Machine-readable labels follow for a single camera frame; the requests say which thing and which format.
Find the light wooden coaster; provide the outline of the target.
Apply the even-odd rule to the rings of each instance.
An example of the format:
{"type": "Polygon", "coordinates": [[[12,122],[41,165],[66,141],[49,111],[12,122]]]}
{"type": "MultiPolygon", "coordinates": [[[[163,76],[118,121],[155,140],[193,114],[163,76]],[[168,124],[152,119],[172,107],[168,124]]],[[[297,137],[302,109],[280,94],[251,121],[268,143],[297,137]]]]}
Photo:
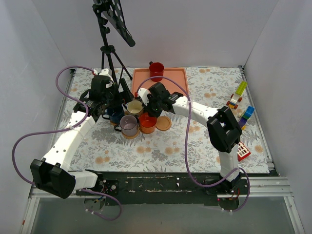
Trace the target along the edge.
{"type": "Polygon", "coordinates": [[[167,116],[160,116],[157,118],[156,128],[161,131],[167,131],[170,129],[172,123],[167,116]]]}

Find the red mug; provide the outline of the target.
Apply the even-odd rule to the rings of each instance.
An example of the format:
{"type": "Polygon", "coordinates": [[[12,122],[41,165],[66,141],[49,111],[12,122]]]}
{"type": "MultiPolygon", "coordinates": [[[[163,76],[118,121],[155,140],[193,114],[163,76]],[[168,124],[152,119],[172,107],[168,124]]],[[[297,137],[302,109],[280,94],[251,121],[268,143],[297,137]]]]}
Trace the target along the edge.
{"type": "Polygon", "coordinates": [[[149,71],[151,80],[154,82],[160,82],[164,73],[164,65],[160,62],[149,62],[149,71]]]}

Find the dark blue mug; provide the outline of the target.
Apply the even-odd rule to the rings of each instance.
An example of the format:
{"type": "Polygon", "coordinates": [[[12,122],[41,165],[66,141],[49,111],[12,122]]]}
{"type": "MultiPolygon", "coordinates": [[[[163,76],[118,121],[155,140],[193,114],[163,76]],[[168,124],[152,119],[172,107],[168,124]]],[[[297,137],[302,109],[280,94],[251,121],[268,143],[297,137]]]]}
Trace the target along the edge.
{"type": "Polygon", "coordinates": [[[122,106],[116,108],[107,108],[102,115],[103,119],[110,120],[114,124],[119,124],[124,116],[124,109],[122,106]]]}

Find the cream enamel mug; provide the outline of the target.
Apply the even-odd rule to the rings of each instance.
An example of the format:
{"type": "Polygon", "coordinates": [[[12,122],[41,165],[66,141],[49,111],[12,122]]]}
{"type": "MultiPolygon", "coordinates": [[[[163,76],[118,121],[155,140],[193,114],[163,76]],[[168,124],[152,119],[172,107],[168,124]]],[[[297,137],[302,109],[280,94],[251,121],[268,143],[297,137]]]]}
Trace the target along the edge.
{"type": "Polygon", "coordinates": [[[126,113],[132,116],[141,116],[144,113],[142,102],[139,100],[132,100],[127,104],[124,104],[123,107],[126,110],[126,113]]]}

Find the grey lilac mug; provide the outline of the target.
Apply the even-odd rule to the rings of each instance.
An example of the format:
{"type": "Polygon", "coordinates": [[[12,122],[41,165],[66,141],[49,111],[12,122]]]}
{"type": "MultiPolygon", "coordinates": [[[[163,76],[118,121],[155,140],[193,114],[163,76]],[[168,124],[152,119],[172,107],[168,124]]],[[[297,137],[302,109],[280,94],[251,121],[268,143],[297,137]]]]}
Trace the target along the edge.
{"type": "Polygon", "coordinates": [[[116,124],[114,126],[114,130],[122,132],[127,137],[134,137],[138,132],[136,117],[132,115],[123,116],[119,124],[116,124]]]}

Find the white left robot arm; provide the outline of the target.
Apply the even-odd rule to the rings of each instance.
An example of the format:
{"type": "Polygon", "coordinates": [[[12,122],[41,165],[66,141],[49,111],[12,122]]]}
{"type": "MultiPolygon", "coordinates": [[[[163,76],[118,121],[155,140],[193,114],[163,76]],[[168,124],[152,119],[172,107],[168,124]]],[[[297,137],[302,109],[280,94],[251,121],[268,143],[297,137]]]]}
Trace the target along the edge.
{"type": "Polygon", "coordinates": [[[87,133],[106,109],[115,109],[134,98],[125,79],[113,81],[109,69],[95,71],[91,88],[79,98],[63,132],[52,148],[30,165],[36,187],[60,198],[67,198],[73,191],[88,189],[98,195],[103,191],[104,177],[93,170],[70,171],[72,158],[87,133]]]}

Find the woven cork coaster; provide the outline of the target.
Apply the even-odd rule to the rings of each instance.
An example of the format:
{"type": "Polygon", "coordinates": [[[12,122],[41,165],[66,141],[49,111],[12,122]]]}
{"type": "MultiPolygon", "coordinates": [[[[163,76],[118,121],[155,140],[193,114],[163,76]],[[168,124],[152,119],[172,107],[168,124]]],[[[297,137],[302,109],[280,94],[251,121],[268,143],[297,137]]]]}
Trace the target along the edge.
{"type": "Polygon", "coordinates": [[[135,135],[133,135],[133,136],[128,136],[128,135],[124,134],[123,132],[121,132],[121,133],[122,133],[122,135],[124,136],[125,139],[134,139],[134,138],[136,138],[139,135],[140,130],[138,129],[137,133],[135,135]]]}

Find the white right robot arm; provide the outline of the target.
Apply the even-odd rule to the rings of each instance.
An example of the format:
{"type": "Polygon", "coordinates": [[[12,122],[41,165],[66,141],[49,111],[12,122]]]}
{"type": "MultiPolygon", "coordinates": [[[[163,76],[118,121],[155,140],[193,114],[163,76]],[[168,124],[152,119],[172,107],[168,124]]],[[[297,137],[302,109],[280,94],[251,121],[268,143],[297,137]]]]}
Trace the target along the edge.
{"type": "Polygon", "coordinates": [[[184,144],[185,165],[190,179],[196,185],[210,188],[220,184],[222,191],[227,194],[237,190],[241,170],[238,165],[237,152],[242,130],[229,107],[212,108],[192,102],[188,94],[179,92],[170,94],[161,82],[157,82],[148,89],[139,86],[137,95],[143,101],[144,110],[151,117],[158,117],[165,111],[188,118],[184,144]],[[190,172],[187,147],[191,120],[207,127],[210,142],[219,153],[221,180],[210,185],[197,182],[190,172]]]}

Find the orange mug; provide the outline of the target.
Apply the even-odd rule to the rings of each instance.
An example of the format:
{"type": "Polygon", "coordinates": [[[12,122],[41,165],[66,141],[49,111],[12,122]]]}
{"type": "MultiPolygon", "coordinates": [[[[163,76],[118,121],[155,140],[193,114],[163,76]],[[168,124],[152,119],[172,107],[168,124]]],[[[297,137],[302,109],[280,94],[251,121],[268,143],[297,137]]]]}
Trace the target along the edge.
{"type": "Polygon", "coordinates": [[[141,132],[145,134],[152,133],[156,128],[157,118],[149,116],[148,113],[143,113],[139,117],[139,127],[141,132]]]}

